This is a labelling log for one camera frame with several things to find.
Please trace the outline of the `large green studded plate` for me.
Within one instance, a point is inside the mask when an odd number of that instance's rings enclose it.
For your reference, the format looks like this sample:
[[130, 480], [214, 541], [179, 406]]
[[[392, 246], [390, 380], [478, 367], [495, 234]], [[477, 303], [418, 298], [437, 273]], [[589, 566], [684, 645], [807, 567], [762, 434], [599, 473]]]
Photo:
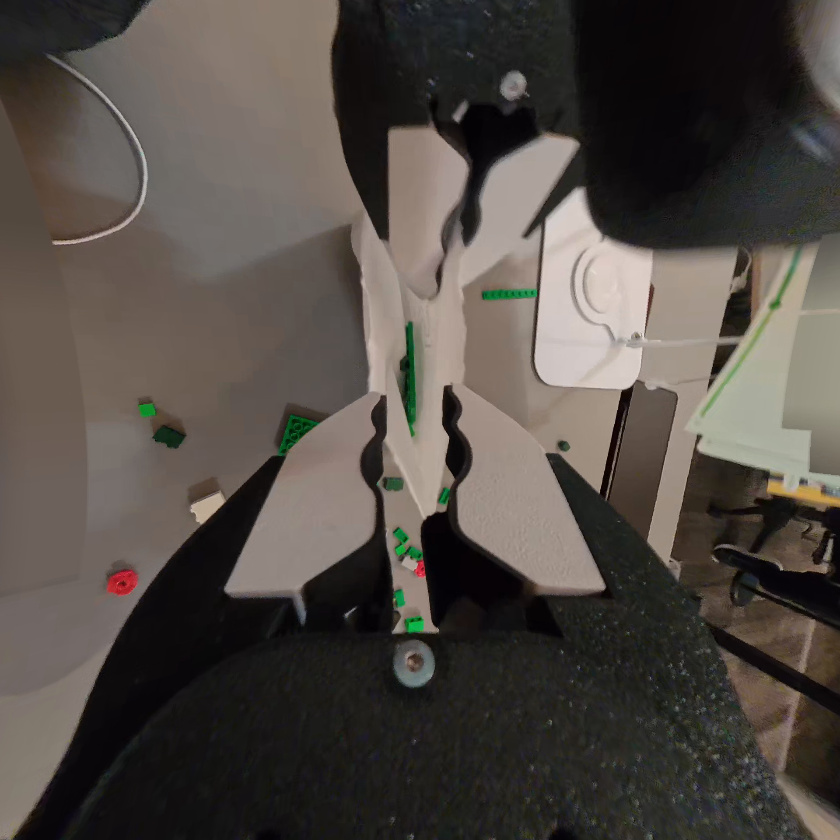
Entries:
[[277, 455], [286, 457], [289, 450], [318, 425], [320, 421], [316, 419], [289, 413], [281, 431]]

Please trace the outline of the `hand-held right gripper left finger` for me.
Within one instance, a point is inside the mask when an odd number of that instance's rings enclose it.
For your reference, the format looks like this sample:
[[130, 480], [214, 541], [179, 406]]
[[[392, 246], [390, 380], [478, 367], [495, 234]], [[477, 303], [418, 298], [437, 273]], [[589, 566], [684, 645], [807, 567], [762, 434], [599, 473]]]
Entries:
[[369, 392], [287, 453], [225, 585], [233, 597], [291, 596], [377, 533], [386, 397]]

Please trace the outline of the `brick instruction booklet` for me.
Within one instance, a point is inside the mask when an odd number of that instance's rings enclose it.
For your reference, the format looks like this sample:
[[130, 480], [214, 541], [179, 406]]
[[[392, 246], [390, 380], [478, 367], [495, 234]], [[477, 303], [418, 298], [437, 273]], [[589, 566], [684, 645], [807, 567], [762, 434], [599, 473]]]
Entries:
[[760, 308], [686, 426], [703, 455], [810, 479], [811, 434], [783, 428], [795, 333], [818, 244], [789, 248]]

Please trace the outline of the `large cream brick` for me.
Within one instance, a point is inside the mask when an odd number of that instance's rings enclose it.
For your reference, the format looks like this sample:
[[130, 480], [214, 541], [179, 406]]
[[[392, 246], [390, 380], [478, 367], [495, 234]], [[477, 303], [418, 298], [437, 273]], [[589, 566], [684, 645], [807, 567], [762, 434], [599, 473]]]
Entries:
[[203, 479], [187, 489], [189, 511], [198, 525], [203, 525], [223, 504], [226, 496], [215, 477]]

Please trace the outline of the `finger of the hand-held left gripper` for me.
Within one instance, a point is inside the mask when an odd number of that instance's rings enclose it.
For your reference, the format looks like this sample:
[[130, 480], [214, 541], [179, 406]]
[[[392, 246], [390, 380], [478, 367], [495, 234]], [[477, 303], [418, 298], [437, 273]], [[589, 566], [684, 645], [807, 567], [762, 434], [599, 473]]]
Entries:
[[460, 204], [469, 167], [435, 127], [390, 129], [387, 136], [387, 243], [400, 280], [419, 298], [438, 294], [445, 228]]
[[544, 134], [494, 163], [478, 192], [477, 228], [461, 264], [495, 265], [516, 251], [579, 147]]

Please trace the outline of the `person's torso in ribbed sweater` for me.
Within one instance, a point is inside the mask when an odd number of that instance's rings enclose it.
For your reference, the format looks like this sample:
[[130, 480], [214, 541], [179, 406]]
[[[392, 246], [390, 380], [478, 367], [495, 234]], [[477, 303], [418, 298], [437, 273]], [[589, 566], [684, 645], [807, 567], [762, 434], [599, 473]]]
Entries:
[[123, 34], [147, 1], [2, 1], [1, 64], [89, 49]]

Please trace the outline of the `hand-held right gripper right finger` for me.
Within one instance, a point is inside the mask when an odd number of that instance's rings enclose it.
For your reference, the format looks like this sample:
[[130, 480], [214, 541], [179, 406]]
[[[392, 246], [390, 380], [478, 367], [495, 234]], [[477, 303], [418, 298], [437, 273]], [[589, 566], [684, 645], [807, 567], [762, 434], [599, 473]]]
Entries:
[[444, 394], [459, 537], [540, 595], [602, 595], [606, 583], [548, 454], [519, 423], [463, 384]]

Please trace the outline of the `black chair base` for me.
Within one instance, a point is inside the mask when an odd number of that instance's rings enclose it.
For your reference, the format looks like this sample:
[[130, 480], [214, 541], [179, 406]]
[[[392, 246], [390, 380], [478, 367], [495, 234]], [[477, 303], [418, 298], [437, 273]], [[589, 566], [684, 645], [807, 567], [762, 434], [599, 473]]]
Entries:
[[[762, 521], [761, 530], [748, 550], [720, 543], [711, 552], [714, 561], [735, 570], [729, 587], [730, 602], [734, 606], [746, 606], [759, 597], [836, 631], [839, 629], [838, 507], [819, 511], [788, 497], [773, 497], [757, 499], [751, 506], [742, 508], [726, 509], [711, 503], [707, 513], [714, 518], [759, 517]], [[813, 552], [812, 562], [815, 566], [827, 564], [827, 572], [785, 570], [760, 556], [764, 544], [792, 521], [808, 528], [822, 527], [823, 535]], [[719, 626], [710, 623], [707, 626], [720, 648], [817, 706], [839, 715], [837, 692]]]

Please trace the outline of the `narrow long green plate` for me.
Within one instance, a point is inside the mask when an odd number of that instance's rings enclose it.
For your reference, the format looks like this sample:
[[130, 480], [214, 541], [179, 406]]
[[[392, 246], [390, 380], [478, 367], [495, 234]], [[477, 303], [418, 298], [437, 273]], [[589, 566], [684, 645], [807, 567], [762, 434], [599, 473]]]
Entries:
[[415, 436], [414, 424], [417, 421], [417, 362], [412, 321], [406, 322], [405, 325], [405, 348], [406, 352], [400, 361], [401, 396], [408, 431], [413, 438]]

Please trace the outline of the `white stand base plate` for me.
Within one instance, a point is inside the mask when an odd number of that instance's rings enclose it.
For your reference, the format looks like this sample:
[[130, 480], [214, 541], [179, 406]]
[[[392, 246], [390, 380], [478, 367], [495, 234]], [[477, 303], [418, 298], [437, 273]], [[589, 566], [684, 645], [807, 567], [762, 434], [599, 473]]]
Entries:
[[622, 391], [644, 350], [733, 346], [736, 339], [649, 339], [654, 254], [622, 245], [595, 226], [576, 187], [546, 218], [532, 360], [546, 385]]

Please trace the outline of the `white paper bag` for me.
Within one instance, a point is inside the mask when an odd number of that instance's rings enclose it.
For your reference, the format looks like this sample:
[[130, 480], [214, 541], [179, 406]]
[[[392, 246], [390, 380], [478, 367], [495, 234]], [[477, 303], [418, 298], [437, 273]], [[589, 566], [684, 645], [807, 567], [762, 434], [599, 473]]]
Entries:
[[[351, 227], [360, 266], [369, 390], [386, 396], [385, 443], [402, 471], [423, 518], [437, 510], [449, 436], [444, 422], [445, 388], [465, 375], [466, 320], [459, 282], [466, 252], [459, 234], [443, 263], [437, 295], [420, 298], [397, 275], [385, 242], [362, 212]], [[413, 325], [416, 420], [409, 423], [398, 383], [406, 356], [406, 325]]]

